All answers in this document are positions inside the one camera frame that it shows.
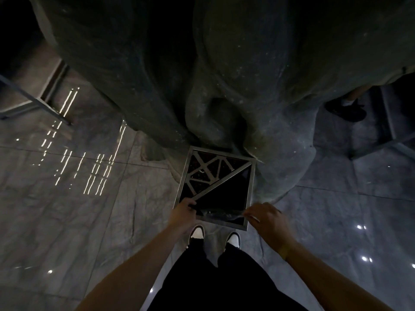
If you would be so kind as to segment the person's left hand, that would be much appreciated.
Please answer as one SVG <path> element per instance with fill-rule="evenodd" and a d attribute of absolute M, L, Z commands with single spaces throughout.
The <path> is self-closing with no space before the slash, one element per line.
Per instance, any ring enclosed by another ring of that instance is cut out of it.
<path fill-rule="evenodd" d="M 179 204 L 172 210 L 167 228 L 185 233 L 196 223 L 196 201 L 190 198 L 184 198 Z"/>

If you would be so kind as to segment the square metal-framed black panel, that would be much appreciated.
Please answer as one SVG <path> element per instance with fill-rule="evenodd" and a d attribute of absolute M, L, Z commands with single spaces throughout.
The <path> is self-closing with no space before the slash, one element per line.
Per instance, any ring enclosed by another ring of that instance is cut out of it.
<path fill-rule="evenodd" d="M 232 209 L 245 211 L 252 200 L 256 160 L 252 157 L 234 155 L 191 146 L 174 207 L 184 198 L 196 201 L 195 209 Z M 247 231 L 248 221 L 243 217 L 231 222 L 196 218 L 207 223 Z"/>

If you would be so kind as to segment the black trousers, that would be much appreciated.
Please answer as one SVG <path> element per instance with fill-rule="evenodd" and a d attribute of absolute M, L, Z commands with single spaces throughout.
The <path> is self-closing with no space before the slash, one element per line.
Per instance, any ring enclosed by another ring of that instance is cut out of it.
<path fill-rule="evenodd" d="M 147 311 L 308 311 L 246 252 L 227 243 L 216 267 L 203 245 L 190 242 Z"/>

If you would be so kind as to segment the person's right forearm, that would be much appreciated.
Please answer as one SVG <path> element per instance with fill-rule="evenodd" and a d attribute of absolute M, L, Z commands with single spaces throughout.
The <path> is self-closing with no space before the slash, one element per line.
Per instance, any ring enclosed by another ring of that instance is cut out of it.
<path fill-rule="evenodd" d="M 298 242 L 284 243 L 278 254 L 302 279 L 324 311 L 394 311 Z"/>

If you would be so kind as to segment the person's right hand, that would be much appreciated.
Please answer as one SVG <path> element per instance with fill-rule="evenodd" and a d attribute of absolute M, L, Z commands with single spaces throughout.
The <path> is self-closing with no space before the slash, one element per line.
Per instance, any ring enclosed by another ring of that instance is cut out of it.
<path fill-rule="evenodd" d="M 261 238 L 281 257 L 285 256 L 295 242 L 285 216 L 272 204 L 256 203 L 243 213 L 254 214 L 261 221 L 252 225 Z"/>

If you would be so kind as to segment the grey metal frame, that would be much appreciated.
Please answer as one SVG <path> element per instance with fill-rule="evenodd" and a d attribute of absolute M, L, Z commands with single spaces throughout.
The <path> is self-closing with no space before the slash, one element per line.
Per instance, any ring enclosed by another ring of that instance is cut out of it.
<path fill-rule="evenodd" d="M 66 71 L 68 69 L 69 66 L 60 58 L 59 62 L 55 65 L 52 73 L 46 80 L 46 83 L 38 97 L 34 97 L 26 90 L 21 88 L 19 85 L 0 74 L 0 81 L 3 84 L 5 84 L 13 91 L 19 93 L 20 95 L 26 98 L 26 101 L 24 101 L 23 103 L 0 110 L 0 120 L 9 119 L 13 116 L 40 108 L 52 115 L 53 117 L 64 122 L 66 125 L 71 125 L 71 123 L 67 119 L 65 119 L 56 109 L 49 105 L 49 102 L 55 94 L 58 84 L 61 82 L 63 76 L 66 74 Z"/>
<path fill-rule="evenodd" d="M 369 91 L 369 118 L 375 139 L 366 147 L 350 151 L 357 160 L 390 148 L 415 161 L 415 82 L 397 81 Z"/>

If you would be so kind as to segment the white and black shoe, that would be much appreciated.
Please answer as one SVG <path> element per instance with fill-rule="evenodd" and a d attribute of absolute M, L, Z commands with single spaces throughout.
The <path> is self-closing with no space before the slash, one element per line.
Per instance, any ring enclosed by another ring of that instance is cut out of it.
<path fill-rule="evenodd" d="M 186 248 L 189 247 L 200 247 L 203 248 L 205 240 L 205 229 L 202 225 L 196 225 L 193 230 L 190 233 L 189 239 L 188 239 L 188 245 Z"/>
<path fill-rule="evenodd" d="M 225 248 L 228 248 L 229 246 L 241 249 L 241 237 L 236 231 L 231 232 L 227 237 Z"/>

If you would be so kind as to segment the clear plastic film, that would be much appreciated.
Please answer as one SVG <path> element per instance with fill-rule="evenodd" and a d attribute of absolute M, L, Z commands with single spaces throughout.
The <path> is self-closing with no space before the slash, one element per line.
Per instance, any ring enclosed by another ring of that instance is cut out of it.
<path fill-rule="evenodd" d="M 201 209 L 197 208 L 196 213 L 204 218 L 231 222 L 244 217 L 243 210 L 232 210 L 232 209 Z"/>

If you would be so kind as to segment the person's left forearm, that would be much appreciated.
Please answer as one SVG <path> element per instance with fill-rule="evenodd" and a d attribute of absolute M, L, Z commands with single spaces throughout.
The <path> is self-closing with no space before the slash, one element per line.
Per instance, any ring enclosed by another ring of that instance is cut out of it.
<path fill-rule="evenodd" d="M 168 224 L 146 246 L 99 282 L 75 311 L 139 311 L 188 224 Z"/>

